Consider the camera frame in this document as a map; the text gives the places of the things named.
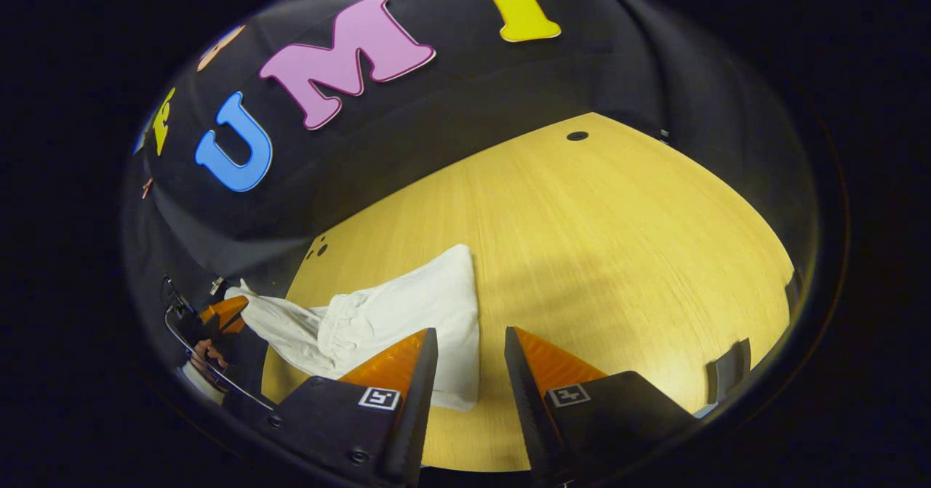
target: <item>wooden table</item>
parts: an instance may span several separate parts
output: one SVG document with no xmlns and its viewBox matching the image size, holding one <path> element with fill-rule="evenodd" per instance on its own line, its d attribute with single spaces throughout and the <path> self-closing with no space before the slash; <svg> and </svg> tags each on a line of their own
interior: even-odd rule
<svg viewBox="0 0 931 488">
<path fill-rule="evenodd" d="M 567 140 L 575 131 L 588 137 Z M 529 468 L 507 326 L 603 372 L 634 369 L 690 412 L 708 395 L 706 363 L 749 337 L 755 365 L 788 326 L 791 262 L 762 217 L 699 164 L 596 113 L 476 153 L 336 225 L 287 298 L 328 305 L 456 243 L 474 257 L 479 404 L 431 409 L 426 465 Z M 281 401 L 306 378 L 269 348 L 263 394 Z"/>
</svg>

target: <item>person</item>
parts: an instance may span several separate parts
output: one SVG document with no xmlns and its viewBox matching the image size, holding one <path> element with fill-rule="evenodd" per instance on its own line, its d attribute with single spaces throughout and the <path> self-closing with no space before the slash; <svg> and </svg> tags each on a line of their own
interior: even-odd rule
<svg viewBox="0 0 931 488">
<path fill-rule="evenodd" d="M 232 388 L 223 379 L 216 378 L 207 366 L 207 359 L 217 359 L 224 377 L 234 381 L 255 398 L 273 405 L 262 395 L 262 373 L 268 343 L 248 326 L 235 336 L 224 335 L 223 342 L 223 352 L 216 348 L 212 339 L 197 342 L 190 358 L 177 368 L 177 374 L 199 395 L 223 406 L 237 417 L 257 419 L 267 415 L 267 409 L 254 399 Z"/>
<path fill-rule="evenodd" d="M 213 341 L 205 339 L 197 342 L 193 347 L 191 358 L 180 368 L 182 376 L 207 399 L 219 405 L 223 405 L 223 399 L 229 388 L 224 388 L 222 380 L 214 377 L 213 372 L 207 368 L 207 358 L 217 359 L 217 362 L 225 371 L 229 368 L 229 363 L 223 358 L 219 350 L 214 348 Z"/>
</svg>

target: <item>white towel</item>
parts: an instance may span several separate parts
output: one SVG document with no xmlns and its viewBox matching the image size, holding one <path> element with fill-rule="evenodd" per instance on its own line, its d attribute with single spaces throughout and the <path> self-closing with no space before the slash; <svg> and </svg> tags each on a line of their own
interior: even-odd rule
<svg viewBox="0 0 931 488">
<path fill-rule="evenodd" d="M 435 328 L 439 355 L 431 404 L 468 411 L 479 400 L 479 305 L 472 256 L 456 245 L 426 265 L 375 288 L 335 295 L 329 306 L 245 295 L 243 320 L 283 359 L 309 375 L 338 379 L 420 329 Z"/>
</svg>

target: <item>black backdrop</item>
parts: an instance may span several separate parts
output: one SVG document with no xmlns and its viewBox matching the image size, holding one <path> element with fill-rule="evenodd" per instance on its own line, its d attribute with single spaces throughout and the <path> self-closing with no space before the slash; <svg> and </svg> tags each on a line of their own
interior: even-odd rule
<svg viewBox="0 0 931 488">
<path fill-rule="evenodd" d="M 13 0 L 9 13 L 26 31 L 7 39 L 11 98 L 23 107 L 9 133 L 37 154 L 4 163 L 17 177 L 7 217 L 11 239 L 38 234 L 7 262 L 13 295 L 29 306 L 10 308 L 4 326 L 17 355 L 5 388 L 13 485 L 268 484 L 275 475 L 224 454 L 163 405 L 123 359 L 134 342 L 107 322 L 131 307 L 113 218 L 140 104 L 180 61 L 269 1 Z M 647 481 L 917 485 L 929 430 L 927 243 L 917 235 L 928 0 L 661 1 L 749 63 L 776 57 L 792 72 L 835 137 L 855 225 L 847 288 L 808 365 L 720 448 Z M 51 213 L 31 220 L 37 212 Z"/>
<path fill-rule="evenodd" d="M 833 180 L 824 134 L 804 109 L 794 108 L 792 123 L 757 74 L 678 14 L 653 0 L 540 0 L 561 21 L 561 36 L 514 45 L 499 37 L 500 15 L 487 0 L 391 0 L 393 16 L 438 57 L 388 86 L 369 86 L 359 100 L 346 97 L 332 123 L 308 132 L 292 98 L 256 71 L 291 41 L 328 44 L 333 12 L 354 1 L 276 0 L 242 21 L 235 43 L 205 70 L 195 71 L 195 54 L 165 81 L 169 140 L 156 154 L 147 130 L 146 147 L 127 160 L 120 224 L 126 279 L 147 335 L 166 355 L 177 359 L 179 348 L 161 319 L 163 272 L 197 309 L 212 299 L 216 276 L 286 295 L 312 239 L 330 226 L 440 167 L 586 111 L 664 139 L 728 183 L 779 236 L 807 289 L 819 220 L 799 137 L 822 164 L 818 175 Z M 773 70 L 778 91 L 794 89 Z M 193 163 L 231 91 L 276 152 L 262 182 L 243 193 Z M 245 163 L 246 143 L 217 128 L 216 141 Z M 143 201 L 139 186 L 150 174 L 152 199 Z M 842 245 L 844 233 L 828 225 L 840 207 L 826 209 L 840 199 L 824 191 L 820 200 L 822 245 Z"/>
</svg>

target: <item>letter m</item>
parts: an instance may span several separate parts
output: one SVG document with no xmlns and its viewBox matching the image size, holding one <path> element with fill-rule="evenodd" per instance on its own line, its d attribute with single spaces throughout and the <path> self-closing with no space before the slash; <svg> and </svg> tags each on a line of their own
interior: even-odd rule
<svg viewBox="0 0 931 488">
<path fill-rule="evenodd" d="M 333 20 L 333 48 L 289 44 L 262 67 L 259 77 L 274 77 L 305 113 L 303 126 L 316 130 L 339 113 L 339 97 L 324 97 L 313 85 L 323 84 L 351 96 L 362 94 L 359 52 L 372 64 L 372 80 L 396 79 L 428 63 L 436 51 L 417 44 L 385 4 L 388 0 L 361 0 Z"/>
</svg>

